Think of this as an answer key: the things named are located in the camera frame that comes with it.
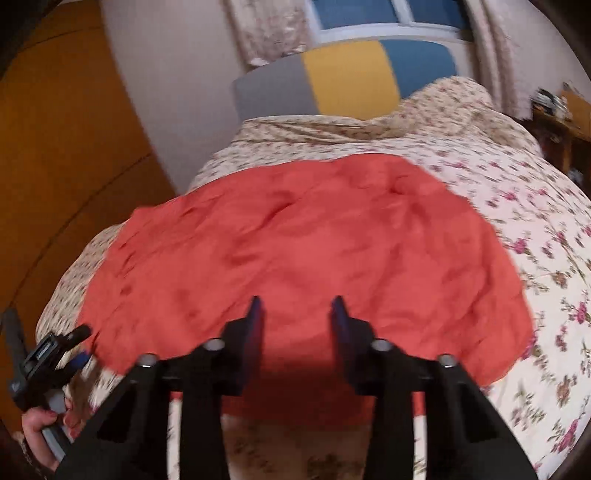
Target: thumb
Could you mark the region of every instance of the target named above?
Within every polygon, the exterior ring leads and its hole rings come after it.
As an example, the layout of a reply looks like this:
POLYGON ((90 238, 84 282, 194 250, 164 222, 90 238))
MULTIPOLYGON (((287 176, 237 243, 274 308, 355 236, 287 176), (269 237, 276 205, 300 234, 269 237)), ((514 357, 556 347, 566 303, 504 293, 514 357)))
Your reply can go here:
POLYGON ((39 432, 43 427, 55 423, 56 420, 57 413, 54 411, 43 410, 39 407, 31 408, 22 416, 22 429, 23 431, 39 432))

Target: bed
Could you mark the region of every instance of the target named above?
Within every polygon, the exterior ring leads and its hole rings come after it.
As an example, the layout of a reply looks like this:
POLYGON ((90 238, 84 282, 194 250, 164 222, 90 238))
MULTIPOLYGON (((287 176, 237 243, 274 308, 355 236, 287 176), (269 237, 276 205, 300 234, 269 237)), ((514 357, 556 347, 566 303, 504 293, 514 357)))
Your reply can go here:
MULTIPOLYGON (((538 476, 549 478, 574 449, 591 414, 591 203, 543 160, 522 126, 494 110, 488 92, 473 80, 439 79, 392 101, 395 109, 387 105, 387 111, 393 113, 371 118, 372 111, 366 120, 289 108, 291 115, 247 119, 190 190, 256 166, 388 153, 405 157, 467 198, 509 252, 535 321, 522 357, 484 391, 538 476)), ((97 235, 65 273, 39 320, 38 339, 50 330, 74 327, 92 275, 120 228, 97 235)), ((88 403, 95 409, 118 380, 92 359, 68 393, 79 407, 88 403)), ((180 402, 173 401, 168 454, 173 479, 178 478, 179 418, 180 402)), ((362 475, 367 427, 314 432, 229 417, 223 426, 233 478, 362 475)), ((423 417, 415 418, 415 432, 415 478, 421 479, 426 469, 423 417)))

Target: window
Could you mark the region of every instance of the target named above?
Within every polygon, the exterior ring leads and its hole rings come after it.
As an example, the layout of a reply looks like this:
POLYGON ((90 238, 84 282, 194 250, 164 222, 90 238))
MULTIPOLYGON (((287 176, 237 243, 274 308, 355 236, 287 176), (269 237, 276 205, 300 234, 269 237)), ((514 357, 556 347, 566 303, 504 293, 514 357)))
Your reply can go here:
POLYGON ((368 37, 471 40, 463 0, 307 0, 318 44, 368 37))

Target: window frame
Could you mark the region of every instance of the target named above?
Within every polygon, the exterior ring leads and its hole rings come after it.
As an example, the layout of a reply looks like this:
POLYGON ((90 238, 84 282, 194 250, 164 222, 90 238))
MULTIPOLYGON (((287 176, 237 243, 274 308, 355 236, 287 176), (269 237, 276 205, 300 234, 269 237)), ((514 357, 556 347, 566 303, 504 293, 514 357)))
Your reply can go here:
POLYGON ((359 38, 427 37, 440 40, 466 40, 462 30, 450 25, 415 22, 407 0, 390 0, 398 17, 398 23, 370 23, 322 28, 314 0, 304 0, 306 17, 315 45, 359 38))

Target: floral curtain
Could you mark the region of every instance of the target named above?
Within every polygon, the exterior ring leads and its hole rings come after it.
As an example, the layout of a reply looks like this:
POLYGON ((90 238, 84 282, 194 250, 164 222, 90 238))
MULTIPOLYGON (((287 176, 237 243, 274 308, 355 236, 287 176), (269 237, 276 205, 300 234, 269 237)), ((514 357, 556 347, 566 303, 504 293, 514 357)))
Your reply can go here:
POLYGON ((306 0, 228 0, 242 51, 259 67, 310 44, 306 0))

